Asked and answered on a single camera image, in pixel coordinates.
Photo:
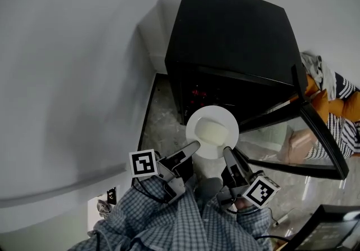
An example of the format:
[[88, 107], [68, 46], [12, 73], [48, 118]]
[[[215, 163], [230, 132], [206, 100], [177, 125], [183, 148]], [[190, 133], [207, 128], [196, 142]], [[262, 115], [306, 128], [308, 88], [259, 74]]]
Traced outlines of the orange cushion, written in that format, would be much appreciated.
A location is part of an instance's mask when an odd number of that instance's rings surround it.
[[330, 113], [327, 89], [324, 89], [322, 91], [318, 90], [310, 96], [310, 100], [315, 111], [321, 117], [323, 122], [327, 124]]
[[342, 117], [357, 122], [360, 120], [360, 92], [354, 92], [345, 102], [342, 110]]
[[313, 94], [319, 91], [319, 87], [317, 86], [315, 80], [307, 74], [307, 88], [305, 90], [305, 95], [307, 97], [311, 97]]

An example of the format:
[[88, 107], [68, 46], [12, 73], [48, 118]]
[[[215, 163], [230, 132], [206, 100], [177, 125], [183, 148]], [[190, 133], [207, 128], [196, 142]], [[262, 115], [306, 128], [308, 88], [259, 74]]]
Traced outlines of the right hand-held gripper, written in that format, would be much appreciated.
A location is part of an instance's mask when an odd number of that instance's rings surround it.
[[218, 204], [223, 210], [240, 198], [262, 209], [280, 190], [280, 186], [262, 170], [255, 173], [250, 168], [243, 170], [230, 147], [224, 148], [223, 155], [227, 167], [222, 172], [223, 187], [217, 193]]

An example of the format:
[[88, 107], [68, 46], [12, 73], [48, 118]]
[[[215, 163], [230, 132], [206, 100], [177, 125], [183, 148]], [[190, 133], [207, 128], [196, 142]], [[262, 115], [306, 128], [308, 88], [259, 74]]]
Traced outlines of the navy striped pillow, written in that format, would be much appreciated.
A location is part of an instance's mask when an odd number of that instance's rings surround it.
[[346, 101], [355, 92], [360, 92], [360, 89], [345, 79], [338, 73], [335, 73], [336, 79], [336, 98]]

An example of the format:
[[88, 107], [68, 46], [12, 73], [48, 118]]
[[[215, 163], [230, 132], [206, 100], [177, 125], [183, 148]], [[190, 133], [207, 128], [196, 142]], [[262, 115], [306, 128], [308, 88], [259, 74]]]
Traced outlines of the person's left forearm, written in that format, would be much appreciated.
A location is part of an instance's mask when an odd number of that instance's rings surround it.
[[165, 205], [131, 188], [106, 220], [115, 251], [197, 251], [207, 247], [194, 184]]

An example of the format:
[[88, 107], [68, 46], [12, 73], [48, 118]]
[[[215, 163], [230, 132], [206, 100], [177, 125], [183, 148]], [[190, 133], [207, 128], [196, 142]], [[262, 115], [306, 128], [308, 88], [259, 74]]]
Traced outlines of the white round plate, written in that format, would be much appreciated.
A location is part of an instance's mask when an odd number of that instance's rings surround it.
[[[195, 127], [200, 118], [208, 118], [217, 122], [228, 129], [228, 136], [226, 141], [221, 146], [214, 146], [203, 142], [195, 135]], [[196, 154], [205, 159], [219, 159], [223, 156], [225, 147], [234, 148], [238, 141], [239, 129], [235, 117], [225, 108], [220, 106], [206, 106], [194, 112], [186, 125], [186, 139], [187, 142], [198, 141], [200, 148]]]

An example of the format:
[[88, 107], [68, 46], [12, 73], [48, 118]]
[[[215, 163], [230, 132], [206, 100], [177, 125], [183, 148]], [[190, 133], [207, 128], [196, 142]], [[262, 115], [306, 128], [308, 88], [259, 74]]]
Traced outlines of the black microwave oven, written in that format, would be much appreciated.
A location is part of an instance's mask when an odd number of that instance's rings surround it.
[[181, 0], [165, 66], [181, 124], [210, 105], [242, 123], [307, 88], [289, 18], [263, 0]]

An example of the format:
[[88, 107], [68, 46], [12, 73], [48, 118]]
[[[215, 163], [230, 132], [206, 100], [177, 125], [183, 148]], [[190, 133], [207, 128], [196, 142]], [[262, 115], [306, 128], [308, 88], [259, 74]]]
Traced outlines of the white striped blanket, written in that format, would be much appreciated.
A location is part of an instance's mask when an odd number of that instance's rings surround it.
[[[338, 118], [329, 113], [327, 127], [334, 137], [344, 159], [360, 154], [360, 121], [352, 122], [345, 118]], [[304, 158], [305, 164], [332, 165], [328, 153], [319, 142], [311, 129], [306, 132], [310, 134], [310, 146], [307, 156]]]

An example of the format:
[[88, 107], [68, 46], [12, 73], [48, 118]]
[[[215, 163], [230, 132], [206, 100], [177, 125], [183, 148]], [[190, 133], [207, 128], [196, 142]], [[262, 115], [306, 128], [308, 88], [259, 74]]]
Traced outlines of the person's right forearm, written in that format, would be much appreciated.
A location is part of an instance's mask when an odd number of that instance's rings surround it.
[[259, 209], [245, 198], [235, 201], [236, 221], [244, 230], [246, 251], [273, 251], [273, 244], [268, 236], [272, 216], [268, 208]]

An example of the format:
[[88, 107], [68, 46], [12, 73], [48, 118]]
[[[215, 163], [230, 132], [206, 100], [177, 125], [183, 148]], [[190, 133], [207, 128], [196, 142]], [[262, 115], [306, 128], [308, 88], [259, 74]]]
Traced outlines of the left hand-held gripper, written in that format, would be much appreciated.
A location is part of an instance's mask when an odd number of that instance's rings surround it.
[[[193, 141], [170, 156], [157, 160], [155, 151], [144, 150], [129, 154], [132, 178], [140, 185], [144, 196], [162, 204], [171, 204], [186, 191], [185, 182], [191, 177], [185, 167], [190, 164], [193, 154], [200, 148], [198, 141]], [[162, 181], [164, 198], [157, 198], [141, 183], [141, 178], [156, 176]]]

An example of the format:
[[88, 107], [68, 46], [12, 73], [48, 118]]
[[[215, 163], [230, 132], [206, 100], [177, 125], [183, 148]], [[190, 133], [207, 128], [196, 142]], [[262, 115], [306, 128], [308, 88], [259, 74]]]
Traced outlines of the person's grey trouser leg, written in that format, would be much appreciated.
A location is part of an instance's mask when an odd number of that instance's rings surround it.
[[203, 208], [222, 189], [223, 181], [218, 177], [207, 178], [195, 188], [197, 206]]

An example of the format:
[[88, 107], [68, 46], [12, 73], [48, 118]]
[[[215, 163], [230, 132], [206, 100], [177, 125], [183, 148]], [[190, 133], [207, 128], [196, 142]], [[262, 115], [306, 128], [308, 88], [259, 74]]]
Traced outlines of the pale food block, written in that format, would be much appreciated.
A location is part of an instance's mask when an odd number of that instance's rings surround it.
[[228, 129], [208, 118], [200, 118], [195, 127], [195, 135], [207, 144], [221, 146], [226, 141]]

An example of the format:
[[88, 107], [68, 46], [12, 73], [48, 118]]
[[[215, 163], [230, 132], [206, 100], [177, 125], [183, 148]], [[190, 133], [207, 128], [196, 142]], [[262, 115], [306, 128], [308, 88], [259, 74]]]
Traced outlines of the brown box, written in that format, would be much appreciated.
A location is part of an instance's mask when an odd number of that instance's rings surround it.
[[285, 141], [282, 160], [286, 164], [303, 164], [316, 142], [317, 137], [309, 128], [293, 132]]

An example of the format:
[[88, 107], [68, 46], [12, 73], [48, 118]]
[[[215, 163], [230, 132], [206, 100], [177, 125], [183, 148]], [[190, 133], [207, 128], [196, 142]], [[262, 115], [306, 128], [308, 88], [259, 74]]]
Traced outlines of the grey garment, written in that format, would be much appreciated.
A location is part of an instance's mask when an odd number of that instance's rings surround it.
[[327, 90], [328, 100], [336, 99], [336, 77], [335, 72], [329, 68], [320, 55], [310, 52], [300, 53], [301, 61], [309, 74], [321, 90]]

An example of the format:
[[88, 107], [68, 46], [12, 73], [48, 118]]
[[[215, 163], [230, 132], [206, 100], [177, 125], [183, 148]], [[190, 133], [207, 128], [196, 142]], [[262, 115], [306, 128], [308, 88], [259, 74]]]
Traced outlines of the pale green patterned cloth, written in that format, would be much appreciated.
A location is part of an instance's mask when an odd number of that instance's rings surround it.
[[265, 149], [279, 152], [285, 142], [287, 124], [278, 123], [253, 132], [255, 143]]

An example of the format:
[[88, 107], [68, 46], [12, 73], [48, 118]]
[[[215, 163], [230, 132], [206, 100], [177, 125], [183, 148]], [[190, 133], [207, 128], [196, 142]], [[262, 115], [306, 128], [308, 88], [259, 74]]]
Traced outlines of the person's plaid shirt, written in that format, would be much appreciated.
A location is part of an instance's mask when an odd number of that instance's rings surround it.
[[248, 211], [224, 212], [215, 199], [200, 209], [191, 190], [161, 205], [131, 188], [69, 251], [273, 251], [269, 211]]

